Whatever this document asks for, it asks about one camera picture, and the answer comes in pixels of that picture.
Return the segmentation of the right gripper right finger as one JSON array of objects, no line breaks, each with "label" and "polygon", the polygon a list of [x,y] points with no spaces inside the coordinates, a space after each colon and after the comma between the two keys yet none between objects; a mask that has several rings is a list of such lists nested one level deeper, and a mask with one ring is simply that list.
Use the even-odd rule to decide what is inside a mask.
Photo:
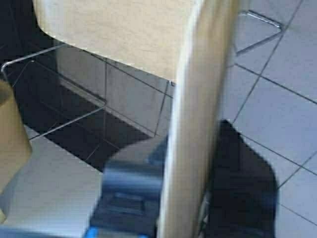
[{"label": "right gripper right finger", "polygon": [[275,237],[277,187],[269,162],[221,120],[198,237]]}]

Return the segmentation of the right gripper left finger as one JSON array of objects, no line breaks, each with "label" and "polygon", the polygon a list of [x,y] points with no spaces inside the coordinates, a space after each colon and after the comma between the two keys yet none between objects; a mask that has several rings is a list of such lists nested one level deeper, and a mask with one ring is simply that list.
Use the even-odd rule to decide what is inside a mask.
[{"label": "right gripper left finger", "polygon": [[156,237],[167,146],[167,135],[153,137],[107,160],[88,238]]}]

